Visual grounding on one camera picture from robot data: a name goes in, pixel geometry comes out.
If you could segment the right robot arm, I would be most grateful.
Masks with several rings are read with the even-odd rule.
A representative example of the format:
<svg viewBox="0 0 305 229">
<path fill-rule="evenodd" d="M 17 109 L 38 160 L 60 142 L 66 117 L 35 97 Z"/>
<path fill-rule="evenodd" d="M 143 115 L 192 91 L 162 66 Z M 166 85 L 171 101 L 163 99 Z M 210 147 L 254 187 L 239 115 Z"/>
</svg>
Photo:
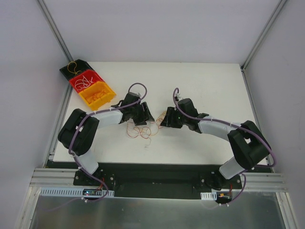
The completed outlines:
<svg viewBox="0 0 305 229">
<path fill-rule="evenodd" d="M 181 129 L 184 125 L 191 131 L 209 134 L 229 142 L 233 157 L 219 168 L 214 182 L 219 188 L 231 184 L 232 177 L 252 169 L 270 155 L 271 148 L 262 133 L 252 121 L 232 124 L 199 113 L 191 99 L 175 102 L 176 107 L 168 107 L 161 126 Z"/>
</svg>

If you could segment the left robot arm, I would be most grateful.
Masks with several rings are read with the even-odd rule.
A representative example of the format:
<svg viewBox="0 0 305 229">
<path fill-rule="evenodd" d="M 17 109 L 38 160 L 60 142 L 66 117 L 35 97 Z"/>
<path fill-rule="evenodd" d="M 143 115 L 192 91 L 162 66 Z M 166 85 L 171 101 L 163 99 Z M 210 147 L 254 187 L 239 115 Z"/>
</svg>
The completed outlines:
<svg viewBox="0 0 305 229">
<path fill-rule="evenodd" d="M 91 186 L 100 182 L 97 171 L 98 162 L 91 150 L 98 129 L 118 125 L 133 120 L 135 126 L 153 122 L 146 102 L 141 102 L 139 95 L 128 92 L 123 100 L 111 106 L 109 110 L 97 111 L 88 115 L 85 111 L 74 109 L 58 134 L 58 141 L 68 149 L 79 169 L 85 171 L 84 180 Z"/>
</svg>

